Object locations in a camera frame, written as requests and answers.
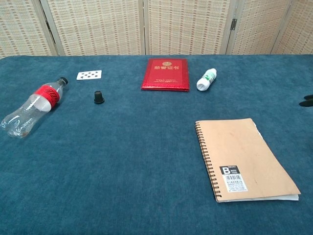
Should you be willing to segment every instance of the bottle cap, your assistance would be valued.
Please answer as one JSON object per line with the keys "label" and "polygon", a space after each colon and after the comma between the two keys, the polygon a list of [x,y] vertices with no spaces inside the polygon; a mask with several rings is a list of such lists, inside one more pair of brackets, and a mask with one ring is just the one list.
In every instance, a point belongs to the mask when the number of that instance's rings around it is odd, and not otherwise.
{"label": "bottle cap", "polygon": [[101,91],[94,92],[94,102],[96,104],[102,104],[104,102]]}
{"label": "bottle cap", "polygon": [[66,85],[68,84],[68,81],[67,81],[67,79],[65,77],[60,77],[60,79],[62,79],[65,82]]}

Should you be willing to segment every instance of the plastic bottle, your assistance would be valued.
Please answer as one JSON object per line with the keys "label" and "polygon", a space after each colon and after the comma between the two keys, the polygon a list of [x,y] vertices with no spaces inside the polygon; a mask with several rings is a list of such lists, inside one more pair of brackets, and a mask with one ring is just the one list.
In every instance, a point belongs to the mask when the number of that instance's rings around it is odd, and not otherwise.
{"label": "plastic bottle", "polygon": [[216,69],[209,69],[205,72],[202,78],[197,82],[197,89],[199,91],[206,91],[216,78]]}
{"label": "plastic bottle", "polygon": [[19,109],[6,116],[0,127],[12,137],[27,136],[38,120],[61,99],[63,87],[66,85],[67,79],[64,77],[42,85]]}

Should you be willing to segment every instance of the small white bottle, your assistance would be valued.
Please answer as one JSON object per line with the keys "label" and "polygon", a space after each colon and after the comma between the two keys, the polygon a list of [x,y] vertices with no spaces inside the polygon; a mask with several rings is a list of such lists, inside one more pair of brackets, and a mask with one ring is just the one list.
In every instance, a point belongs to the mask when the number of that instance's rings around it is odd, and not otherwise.
{"label": "small white bottle", "polygon": [[216,78],[216,69],[209,69],[197,82],[197,89],[201,92],[206,91]]}

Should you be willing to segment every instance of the red book cover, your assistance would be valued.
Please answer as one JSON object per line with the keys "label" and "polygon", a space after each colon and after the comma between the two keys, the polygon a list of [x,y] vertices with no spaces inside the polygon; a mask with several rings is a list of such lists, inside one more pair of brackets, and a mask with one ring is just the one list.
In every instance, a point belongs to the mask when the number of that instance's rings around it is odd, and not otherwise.
{"label": "red book cover", "polygon": [[189,91],[186,59],[149,59],[142,90]]}

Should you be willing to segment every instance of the barcode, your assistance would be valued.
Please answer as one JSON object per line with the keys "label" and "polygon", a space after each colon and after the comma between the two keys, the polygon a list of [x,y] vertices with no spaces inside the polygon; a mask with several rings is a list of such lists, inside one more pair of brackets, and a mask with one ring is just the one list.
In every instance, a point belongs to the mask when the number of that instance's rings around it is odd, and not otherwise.
{"label": "barcode", "polygon": [[226,175],[226,179],[228,180],[241,180],[240,175]]}

